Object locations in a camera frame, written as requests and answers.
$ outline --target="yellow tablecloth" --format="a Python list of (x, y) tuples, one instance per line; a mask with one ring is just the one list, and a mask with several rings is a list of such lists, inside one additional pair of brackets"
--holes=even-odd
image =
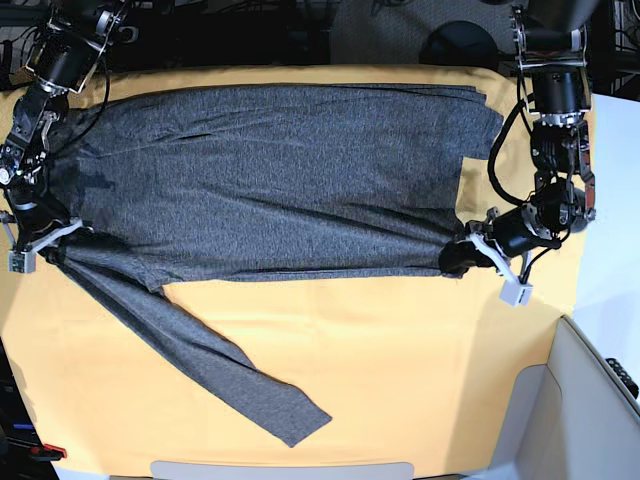
[[(111, 99), (206, 85), (434, 83), (474, 85), (507, 115), (515, 87), (482, 69), (318, 67), (192, 70), (114, 79)], [(72, 106), (99, 103), (96, 79)], [(0, 136), (19, 96), (0, 101)], [(518, 121), (498, 159), (505, 187), (526, 196), (534, 168)], [(461, 220), (507, 205), (486, 162), (465, 159)], [(350, 465), (406, 461), (416, 476), (486, 467), (517, 374), (545, 363), (570, 312), (584, 237), (572, 236), (531, 276), (526, 308), (498, 299), (490, 269), (463, 280), (370, 278), (170, 285), (167, 295), (240, 345), (263, 371), (304, 390), (333, 421), (284, 444), (180, 374), (54, 267), (0, 270), (1, 335), (43, 442), (63, 468), (150, 475), (155, 460), (224, 465)], [(7, 248), (6, 242), (0, 246)]]

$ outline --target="black cable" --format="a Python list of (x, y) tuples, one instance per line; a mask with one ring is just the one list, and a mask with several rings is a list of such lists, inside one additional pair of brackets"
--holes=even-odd
[(638, 38), (638, 31), (640, 30), (640, 24), (636, 24), (636, 25), (631, 25), (629, 28), (627, 28), (624, 32), (626, 35), (629, 35), (627, 38), (629, 38), (629, 41), (633, 44), (633, 45), (637, 45), (638, 47), (640, 47), (640, 38)]
[(636, 48), (640, 48), (640, 43), (638, 43), (638, 40), (636, 38), (633, 38), (629, 32), (625, 32), (624, 30), (614, 30), (614, 32), (616, 33), (620, 33), (621, 35), (624, 35), (627, 40), (629, 40), (629, 43), (631, 45), (633, 45)]
[(219, 13), (231, 13), (241, 11), (243, 9), (249, 9), (250, 7), (255, 6), (280, 6), (281, 2), (278, 0), (245, 0), (244, 2), (235, 3), (232, 5), (228, 5), (220, 10), (216, 10), (213, 12), (214, 14)]
[[(38, 32), (38, 28), (37, 27), (33, 27), (33, 29), (27, 34), (26, 37), (24, 37), (24, 41), (22, 42), (22, 47), (20, 48), (20, 64), (24, 65), (24, 47), (27, 46), (27, 40), (29, 40), (29, 37), (31, 35), (33, 35), (34, 33), (36, 33), (37, 36), (37, 32)], [(36, 36), (33, 37), (33, 43), (35, 44), (36, 40)]]
[(31, 58), (31, 54), (35, 50), (37, 44), (38, 44), (38, 40), (34, 38), (33, 43), (31, 44), (31, 48), (29, 48), (29, 51), (27, 52), (27, 61), (29, 61), (29, 59)]
[(640, 22), (640, 14), (638, 13), (638, 7), (636, 6), (636, 0), (631, 0), (631, 11), (632, 11), (634, 17), (636, 17), (636, 20), (638, 20)]
[[(522, 72), (518, 72), (518, 78), (516, 80), (516, 83), (518, 85), (518, 102), (520, 100), (522, 100), (522, 92), (520, 91), (521, 87), (524, 85), (524, 78), (522, 77)], [(522, 117), (522, 123), (524, 123), (524, 127), (527, 129), (527, 132), (529, 132), (529, 136), (532, 135), (533, 131), (531, 130), (531, 127), (529, 126), (529, 121), (527, 120), (527, 117), (524, 114), (525, 111), (525, 107), (520, 109), (520, 116)]]
[(638, 52), (637, 48), (626, 47), (624, 45), (616, 45), (616, 48), (619, 48), (620, 50), (625, 50), (627, 52)]
[(515, 106), (513, 107), (513, 110), (511, 110), (511, 113), (505, 120), (504, 125), (502, 126), (502, 130), (500, 130), (498, 137), (496, 138), (495, 142), (493, 142), (493, 145), (491, 146), (491, 152), (489, 152), (489, 162), (487, 163), (489, 181), (491, 182), (491, 186), (493, 187), (493, 189), (496, 191), (498, 195), (500, 195), (500, 198), (517, 207), (522, 205), (524, 203), (524, 200), (520, 200), (519, 198), (514, 197), (513, 195), (510, 195), (509, 193), (506, 192), (504, 188), (502, 188), (502, 185), (500, 185), (500, 180), (498, 180), (498, 177), (496, 176), (496, 159), (498, 158), (498, 153), (500, 152), (500, 148), (502, 148), (502, 144), (504, 143), (505, 139), (507, 138), (507, 135), (509, 134), (509, 130), (511, 130), (511, 127), (513, 126), (513, 122), (516, 121), (516, 118), (518, 118), (520, 111), (525, 107), (526, 105), (525, 102), (532, 102), (532, 101), (533, 101), (533, 94), (531, 93), (526, 99), (523, 98), (515, 104)]
[(109, 93), (111, 91), (111, 75), (109, 74), (109, 69), (107, 68), (107, 59), (104, 56), (102, 57), (102, 68), (104, 69), (105, 87), (104, 87), (104, 100), (102, 101), (102, 105), (100, 106), (100, 110), (98, 111), (98, 113), (94, 117), (94, 119), (91, 122), (91, 124), (87, 128), (85, 128), (84, 131), (80, 135), (75, 137), (73, 140), (71, 140), (70, 142), (65, 144), (62, 148), (60, 148), (53, 155), (51, 155), (52, 158), (58, 157), (62, 152), (64, 152), (71, 145), (73, 145), (75, 143), (78, 143), (80, 140), (82, 140), (84, 137), (86, 137), (87, 134), (93, 129), (93, 127), (96, 126), (96, 124), (100, 120), (100, 117), (102, 117), (102, 114), (107, 109), (107, 104), (109, 103)]
[(30, 27), (30, 28), (26, 28), (20, 35), (18, 35), (16, 38), (14, 38), (13, 40), (9, 40), (11, 43), (15, 43), (18, 40), (20, 40), (22, 37), (24, 37), (27, 33), (29, 33), (31, 30), (33, 30), (34, 28), (38, 28), (38, 27)]
[[(564, 243), (565, 240), (567, 238), (569, 238), (569, 235), (571, 235), (571, 228), (569, 228), (567, 230), (567, 234), (564, 236), (564, 238), (562, 240), (560, 240), (560, 243), (561, 244)], [(533, 266), (533, 264), (536, 263), (538, 260), (540, 260), (540, 258), (542, 258), (544, 255), (549, 253), (551, 250), (555, 250), (555, 249), (553, 249), (553, 248), (545, 248), (542, 252), (540, 252), (538, 255), (533, 257), (533, 260), (531, 260), (529, 262), (529, 265), (527, 265), (527, 268), (524, 271), (524, 273), (522, 275), (520, 275), (520, 282), (521, 283), (527, 283), (529, 281), (529, 276), (531, 275), (531, 267)]]

